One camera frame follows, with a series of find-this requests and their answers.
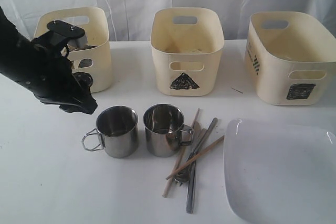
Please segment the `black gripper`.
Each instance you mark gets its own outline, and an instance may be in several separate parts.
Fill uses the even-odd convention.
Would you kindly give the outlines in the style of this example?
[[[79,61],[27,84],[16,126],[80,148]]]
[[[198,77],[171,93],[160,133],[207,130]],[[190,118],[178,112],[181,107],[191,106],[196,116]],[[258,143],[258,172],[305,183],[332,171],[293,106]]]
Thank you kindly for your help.
[[[93,114],[98,107],[85,80],[76,80],[66,46],[29,42],[25,48],[25,88],[44,104],[59,104],[66,113]]]

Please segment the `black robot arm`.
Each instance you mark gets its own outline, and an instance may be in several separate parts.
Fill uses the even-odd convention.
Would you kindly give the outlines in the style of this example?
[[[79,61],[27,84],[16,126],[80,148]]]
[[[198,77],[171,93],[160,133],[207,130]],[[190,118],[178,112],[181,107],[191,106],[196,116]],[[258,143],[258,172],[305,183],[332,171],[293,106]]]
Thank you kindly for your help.
[[[28,40],[1,12],[1,74],[29,90],[43,104],[67,113],[92,114],[98,107],[90,92],[90,74],[73,73],[69,46],[87,43],[84,29],[61,20],[50,21],[47,32]]]

